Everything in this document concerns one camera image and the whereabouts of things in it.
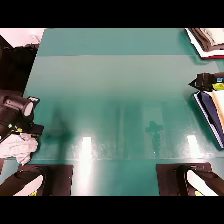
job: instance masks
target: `green table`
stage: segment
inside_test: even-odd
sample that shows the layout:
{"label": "green table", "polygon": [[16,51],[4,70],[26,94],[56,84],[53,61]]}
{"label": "green table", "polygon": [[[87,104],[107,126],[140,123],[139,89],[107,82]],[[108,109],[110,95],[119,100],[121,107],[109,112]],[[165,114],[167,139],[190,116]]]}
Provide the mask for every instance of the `green table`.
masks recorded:
{"label": "green table", "polygon": [[224,178],[188,86],[219,71],[183,29],[47,29],[25,91],[45,126],[31,163],[74,164],[72,195],[159,195],[157,163],[208,161]]}

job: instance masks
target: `crumpled cloth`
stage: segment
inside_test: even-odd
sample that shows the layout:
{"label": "crumpled cloth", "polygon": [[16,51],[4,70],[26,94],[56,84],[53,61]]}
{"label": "crumpled cloth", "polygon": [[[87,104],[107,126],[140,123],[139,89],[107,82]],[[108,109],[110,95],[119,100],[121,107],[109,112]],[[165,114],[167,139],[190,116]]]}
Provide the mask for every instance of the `crumpled cloth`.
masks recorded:
{"label": "crumpled cloth", "polygon": [[30,153],[37,150],[38,142],[30,134],[10,135],[0,143],[0,158],[15,157],[22,165],[30,161]]}

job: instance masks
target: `yellow sticker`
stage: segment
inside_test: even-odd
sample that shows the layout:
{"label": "yellow sticker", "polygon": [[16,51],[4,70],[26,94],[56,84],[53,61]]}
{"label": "yellow sticker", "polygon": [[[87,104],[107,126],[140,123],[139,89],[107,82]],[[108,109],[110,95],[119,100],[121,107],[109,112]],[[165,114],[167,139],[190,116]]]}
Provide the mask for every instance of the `yellow sticker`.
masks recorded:
{"label": "yellow sticker", "polygon": [[212,86],[215,90],[224,90],[224,83],[216,83],[212,84]]}
{"label": "yellow sticker", "polygon": [[32,194],[30,194],[29,196],[37,196],[37,191],[34,191]]}
{"label": "yellow sticker", "polygon": [[195,191],[195,196],[204,196],[204,195],[199,191]]}

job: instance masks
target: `stack of folded clothes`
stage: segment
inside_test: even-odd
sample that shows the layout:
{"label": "stack of folded clothes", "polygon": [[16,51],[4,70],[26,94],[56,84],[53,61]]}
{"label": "stack of folded clothes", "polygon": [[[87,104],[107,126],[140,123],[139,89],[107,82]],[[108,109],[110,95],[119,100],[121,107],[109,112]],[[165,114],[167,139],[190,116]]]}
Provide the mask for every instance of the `stack of folded clothes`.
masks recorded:
{"label": "stack of folded clothes", "polygon": [[224,28],[185,28],[202,59],[224,58]]}
{"label": "stack of folded clothes", "polygon": [[224,72],[198,74],[189,85],[199,90],[194,98],[224,148]]}

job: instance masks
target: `table surface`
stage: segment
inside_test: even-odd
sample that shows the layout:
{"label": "table surface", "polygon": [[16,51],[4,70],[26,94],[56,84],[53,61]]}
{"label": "table surface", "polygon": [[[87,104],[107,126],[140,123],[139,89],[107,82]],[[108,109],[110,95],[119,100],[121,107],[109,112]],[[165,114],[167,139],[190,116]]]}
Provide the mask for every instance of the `table surface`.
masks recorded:
{"label": "table surface", "polygon": [[210,162],[224,178],[188,86],[219,71],[184,29],[47,29],[25,91],[45,126],[31,163],[74,164],[72,195],[159,195],[157,163]]}

